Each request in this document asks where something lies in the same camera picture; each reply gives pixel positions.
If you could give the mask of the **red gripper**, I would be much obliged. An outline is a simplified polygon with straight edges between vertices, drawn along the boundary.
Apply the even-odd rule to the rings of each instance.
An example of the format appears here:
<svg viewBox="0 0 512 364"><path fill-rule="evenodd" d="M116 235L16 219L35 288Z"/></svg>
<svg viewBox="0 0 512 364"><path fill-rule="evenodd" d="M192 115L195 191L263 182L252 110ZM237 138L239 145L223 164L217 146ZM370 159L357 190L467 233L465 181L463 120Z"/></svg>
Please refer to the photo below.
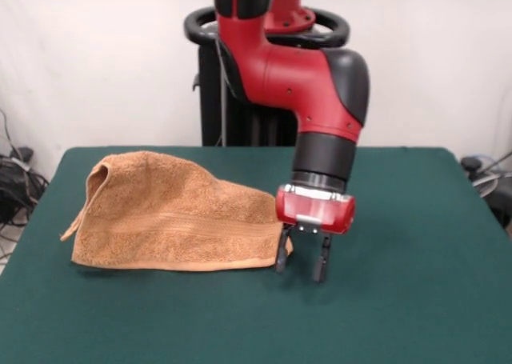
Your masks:
<svg viewBox="0 0 512 364"><path fill-rule="evenodd" d="M345 234L354 220L356 201L348 194L340 194L328 190L320 190L305 186L285 184L278 188L275 208L279 221L285 223L278 240L278 248L274 263L276 272L286 268L286 243L292 226L301 230L307 227L314 232L326 234L322 240L321 253L314 266L313 280L321 283L326 279L332 234Z"/></svg>

